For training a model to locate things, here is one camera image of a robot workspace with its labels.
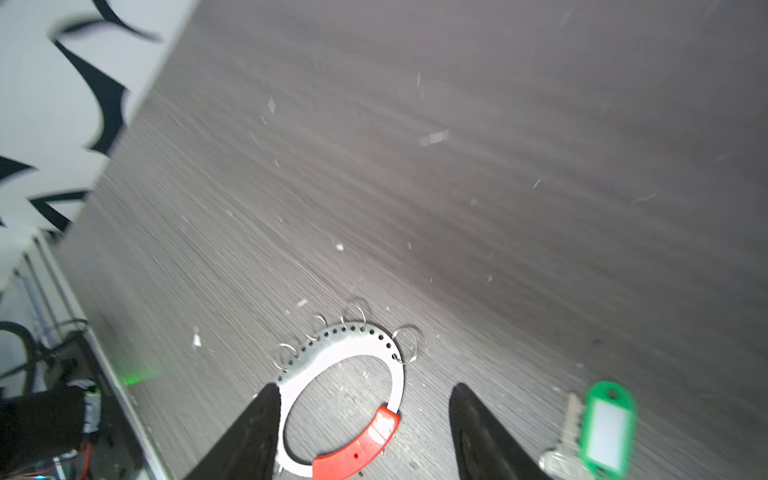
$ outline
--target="key tag label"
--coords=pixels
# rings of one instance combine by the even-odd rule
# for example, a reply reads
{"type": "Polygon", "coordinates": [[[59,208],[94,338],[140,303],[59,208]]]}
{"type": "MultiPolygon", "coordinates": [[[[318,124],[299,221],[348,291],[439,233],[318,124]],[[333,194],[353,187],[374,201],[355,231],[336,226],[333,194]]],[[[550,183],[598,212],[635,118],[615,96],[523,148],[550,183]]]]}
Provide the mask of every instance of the key tag label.
{"type": "Polygon", "coordinates": [[[618,480],[627,474],[636,417],[632,395],[618,383],[598,382],[589,389],[580,456],[596,478],[618,480]]]}

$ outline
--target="wall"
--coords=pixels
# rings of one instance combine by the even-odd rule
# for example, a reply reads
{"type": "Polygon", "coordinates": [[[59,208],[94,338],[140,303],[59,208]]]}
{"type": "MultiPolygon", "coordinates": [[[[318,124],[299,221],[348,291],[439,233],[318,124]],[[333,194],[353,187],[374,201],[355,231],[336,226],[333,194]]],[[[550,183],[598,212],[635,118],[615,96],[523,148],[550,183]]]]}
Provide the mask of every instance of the wall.
{"type": "Polygon", "coordinates": [[[0,0],[0,290],[82,208],[197,0],[0,0]]]}

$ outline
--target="split ring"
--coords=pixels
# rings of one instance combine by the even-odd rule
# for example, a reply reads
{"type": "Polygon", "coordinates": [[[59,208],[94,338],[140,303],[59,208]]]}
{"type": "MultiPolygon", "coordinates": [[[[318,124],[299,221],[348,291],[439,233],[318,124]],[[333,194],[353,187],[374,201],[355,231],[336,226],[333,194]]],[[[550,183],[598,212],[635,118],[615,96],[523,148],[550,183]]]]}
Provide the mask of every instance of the split ring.
{"type": "Polygon", "coordinates": [[[357,311],[360,312],[360,315],[362,315],[362,324],[365,326],[368,323],[368,320],[366,320],[366,313],[362,311],[362,308],[360,308],[360,305],[352,305],[347,304],[347,306],[344,307],[344,310],[341,311],[341,315],[339,315],[339,318],[341,319],[341,323],[344,323],[344,314],[349,310],[351,306],[354,306],[357,308],[357,311]]]}
{"type": "Polygon", "coordinates": [[[405,331],[407,331],[407,332],[410,332],[410,333],[411,333],[411,336],[413,337],[413,341],[415,342],[415,347],[414,347],[414,349],[413,349],[413,356],[412,356],[412,357],[411,357],[411,358],[410,358],[410,359],[409,359],[407,362],[403,362],[401,359],[397,358],[397,354],[396,354],[396,353],[393,353],[393,354],[392,354],[392,358],[393,358],[393,359],[394,359],[394,360],[395,360],[397,363],[401,363],[401,364],[403,364],[403,365],[408,365],[409,363],[412,363],[412,362],[414,362],[414,361],[416,360],[416,357],[419,355],[419,338],[418,338],[418,337],[416,336],[416,334],[413,332],[413,330],[416,330],[416,331],[418,331],[418,329],[416,329],[414,326],[401,326],[400,328],[398,328],[397,330],[395,330],[394,332],[392,332],[392,340],[394,340],[394,339],[397,337],[397,335],[398,335],[400,332],[402,332],[403,330],[405,330],[405,331]]]}
{"type": "MultiPolygon", "coordinates": [[[[285,347],[287,349],[290,349],[290,351],[293,352],[293,356],[294,357],[299,356],[299,352],[297,352],[296,349],[294,349],[291,345],[289,345],[287,343],[278,343],[278,345],[282,346],[282,347],[285,347]]],[[[288,361],[289,365],[292,364],[292,363],[293,363],[293,360],[289,360],[288,361]]],[[[286,369],[284,366],[280,366],[279,363],[275,362],[275,359],[272,359],[272,365],[275,365],[278,369],[283,370],[284,372],[288,371],[288,369],[286,369]]]]}
{"type": "MultiPolygon", "coordinates": [[[[312,315],[312,318],[316,318],[316,319],[320,320],[321,322],[323,322],[323,328],[328,326],[328,322],[326,321],[326,317],[320,315],[319,313],[315,313],[314,315],[312,315]]],[[[311,336],[309,333],[305,333],[304,335],[306,336],[306,338],[312,340],[313,342],[317,342],[318,340],[320,340],[320,337],[318,337],[318,336],[311,336]]]]}

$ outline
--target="key ring holder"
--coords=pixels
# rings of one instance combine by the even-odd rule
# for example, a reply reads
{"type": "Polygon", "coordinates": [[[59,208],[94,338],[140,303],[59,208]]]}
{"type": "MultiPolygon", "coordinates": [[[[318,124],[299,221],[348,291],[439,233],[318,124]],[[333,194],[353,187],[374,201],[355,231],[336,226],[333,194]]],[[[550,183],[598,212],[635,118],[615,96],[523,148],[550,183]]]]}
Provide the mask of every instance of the key ring holder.
{"type": "Polygon", "coordinates": [[[323,322],[322,329],[313,335],[305,334],[307,340],[297,348],[287,343],[280,344],[280,347],[293,353],[293,358],[287,362],[289,368],[272,361],[280,369],[275,381],[280,391],[280,426],[275,461],[281,469],[300,477],[343,480],[372,462],[395,434],[400,424],[397,412],[405,387],[404,366],[414,362],[419,354],[419,338],[414,332],[420,331],[414,326],[404,326],[390,336],[384,329],[368,323],[363,309],[354,303],[346,305],[341,311],[341,323],[328,325],[319,313],[313,317],[323,322]],[[347,315],[352,309],[360,313],[361,319],[351,319],[347,315]],[[395,338],[406,330],[413,336],[415,349],[411,358],[403,361],[395,338]],[[392,388],[386,407],[379,407],[369,425],[347,446],[316,457],[311,465],[296,460],[288,453],[285,443],[285,426],[290,410],[303,390],[320,373],[354,356],[374,356],[389,368],[392,388]]]}

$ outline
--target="red wire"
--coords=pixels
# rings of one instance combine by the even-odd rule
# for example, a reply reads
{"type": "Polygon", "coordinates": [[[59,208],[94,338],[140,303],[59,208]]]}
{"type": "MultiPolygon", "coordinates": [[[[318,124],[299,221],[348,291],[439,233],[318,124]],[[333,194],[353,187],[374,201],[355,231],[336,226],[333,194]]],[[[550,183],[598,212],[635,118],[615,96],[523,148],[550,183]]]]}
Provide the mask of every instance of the red wire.
{"type": "Polygon", "coordinates": [[[91,467],[91,453],[93,453],[93,447],[90,443],[85,446],[85,466],[83,467],[83,473],[80,475],[80,480],[85,480],[88,475],[88,469],[91,467]]]}
{"type": "MultiPolygon", "coordinates": [[[[75,455],[75,456],[74,456],[74,457],[72,457],[72,458],[67,458],[67,459],[65,459],[65,460],[61,460],[61,461],[59,462],[59,465],[63,465],[63,464],[64,464],[64,463],[66,463],[66,462],[71,462],[72,460],[75,460],[77,457],[78,457],[78,456],[77,456],[77,455],[75,455]]],[[[39,470],[39,471],[37,471],[37,472],[29,472],[29,473],[18,473],[18,474],[16,474],[16,475],[13,475],[13,476],[11,476],[11,477],[8,477],[8,478],[25,478],[25,477],[36,477],[36,476],[38,476],[38,475],[42,475],[42,474],[44,474],[44,473],[48,473],[48,472],[50,472],[51,470],[53,470],[53,469],[55,469],[55,468],[56,468],[56,464],[53,464],[53,465],[51,465],[50,467],[48,467],[48,468],[44,468],[43,470],[39,470]]]]}

